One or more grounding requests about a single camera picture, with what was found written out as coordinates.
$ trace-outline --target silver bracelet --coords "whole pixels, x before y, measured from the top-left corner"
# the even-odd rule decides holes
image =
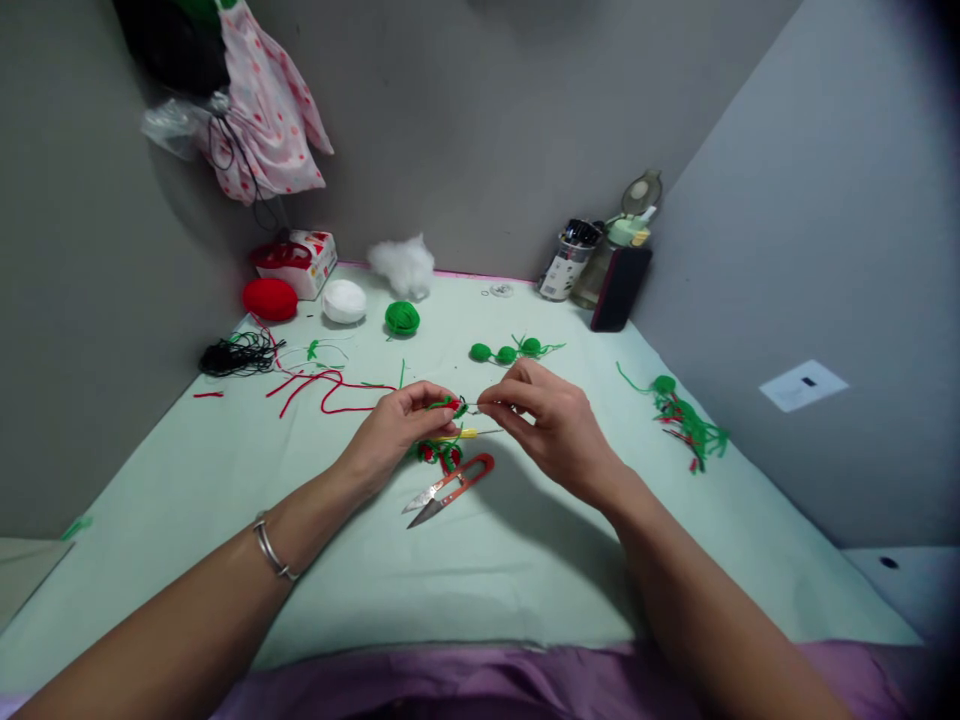
[[[290,572],[289,565],[284,565],[280,562],[280,558],[277,557],[277,554],[273,551],[273,546],[270,545],[270,541],[267,539],[267,521],[263,519],[263,516],[266,514],[266,510],[258,512],[257,524],[253,526],[253,532],[257,536],[257,541],[260,543],[260,549],[263,550],[263,554],[267,556],[267,560],[273,565],[273,569],[277,571],[277,577],[286,577],[290,582],[296,582],[300,576]]]

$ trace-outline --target black phone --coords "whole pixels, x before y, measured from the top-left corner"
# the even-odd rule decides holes
[[[620,248],[610,258],[603,279],[600,300],[593,311],[590,329],[594,332],[620,332],[630,319],[630,311],[647,274],[653,251],[649,248]]]

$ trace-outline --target white fluffy toy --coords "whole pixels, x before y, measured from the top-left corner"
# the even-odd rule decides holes
[[[390,281],[401,300],[423,300],[433,284],[433,255],[423,244],[423,233],[406,242],[386,240],[367,255],[373,271]]]

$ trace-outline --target plastic bag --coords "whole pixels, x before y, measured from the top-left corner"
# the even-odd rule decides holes
[[[192,102],[170,98],[144,111],[140,132],[177,157],[195,160],[200,152],[194,137],[203,127],[201,113],[204,111]]]

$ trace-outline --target left hand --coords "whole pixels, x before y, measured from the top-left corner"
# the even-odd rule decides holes
[[[457,434],[453,410],[425,409],[447,396],[457,397],[426,381],[384,395],[363,421],[336,467],[350,476],[367,497],[380,492],[413,443]]]

